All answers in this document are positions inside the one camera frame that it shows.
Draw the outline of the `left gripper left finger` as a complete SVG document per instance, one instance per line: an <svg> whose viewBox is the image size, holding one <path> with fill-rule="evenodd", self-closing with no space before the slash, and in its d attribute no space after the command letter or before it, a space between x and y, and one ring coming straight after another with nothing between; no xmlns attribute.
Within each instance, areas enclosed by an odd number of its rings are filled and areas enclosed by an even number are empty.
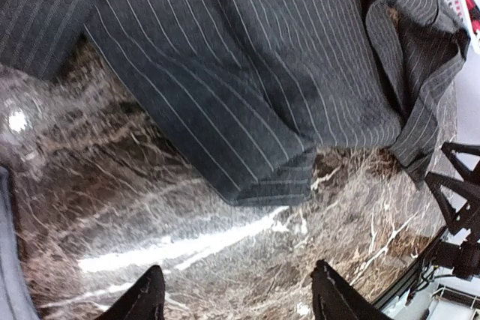
<svg viewBox="0 0 480 320"><path fill-rule="evenodd" d="M98 320L164 320L165 280L152 265Z"/></svg>

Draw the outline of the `black pinstriped long sleeve shirt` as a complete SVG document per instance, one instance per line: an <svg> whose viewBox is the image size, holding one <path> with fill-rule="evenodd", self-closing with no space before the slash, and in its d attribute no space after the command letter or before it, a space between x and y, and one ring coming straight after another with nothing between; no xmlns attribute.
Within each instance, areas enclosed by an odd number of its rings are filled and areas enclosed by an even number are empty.
<svg viewBox="0 0 480 320"><path fill-rule="evenodd" d="M80 36L231 205L295 205L318 147L421 186L470 39L442 0L1 0L1 62L52 79Z"/></svg>

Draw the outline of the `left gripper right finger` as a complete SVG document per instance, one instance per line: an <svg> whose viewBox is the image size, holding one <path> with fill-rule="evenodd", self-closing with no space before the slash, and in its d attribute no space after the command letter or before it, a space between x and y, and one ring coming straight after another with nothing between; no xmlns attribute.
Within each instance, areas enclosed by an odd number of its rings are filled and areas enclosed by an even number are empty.
<svg viewBox="0 0 480 320"><path fill-rule="evenodd" d="M315 319L390 320L366 301L325 260L316 262L312 279L312 307Z"/></svg>

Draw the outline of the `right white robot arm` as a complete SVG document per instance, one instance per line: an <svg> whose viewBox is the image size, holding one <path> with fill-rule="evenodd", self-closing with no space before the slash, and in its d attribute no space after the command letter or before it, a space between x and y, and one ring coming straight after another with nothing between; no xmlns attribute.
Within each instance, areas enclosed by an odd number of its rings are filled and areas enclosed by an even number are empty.
<svg viewBox="0 0 480 320"><path fill-rule="evenodd" d="M453 165L460 179L429 172L425 178L450 234L469 231L459 245L446 241L436 243L427 256L434 268L452 270L452 276L470 281L479 276L479 166L469 169L458 154L479 156L477 145L446 142L442 152Z"/></svg>

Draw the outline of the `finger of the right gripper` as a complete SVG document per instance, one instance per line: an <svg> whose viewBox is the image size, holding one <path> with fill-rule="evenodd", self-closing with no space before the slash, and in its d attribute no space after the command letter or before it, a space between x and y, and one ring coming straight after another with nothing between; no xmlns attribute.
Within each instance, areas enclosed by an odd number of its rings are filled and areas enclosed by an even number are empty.
<svg viewBox="0 0 480 320"><path fill-rule="evenodd" d="M465 162L466 158L461 157L469 155L476 157L477 160L479 160L478 145L444 142L441 150L463 180L479 181L479 162L477 162L472 168Z"/></svg>
<svg viewBox="0 0 480 320"><path fill-rule="evenodd" d="M460 230L469 230L471 234L479 233L479 185L429 172L425 178L428 189L435 198L451 234ZM464 200L456 209L450 195Z"/></svg>

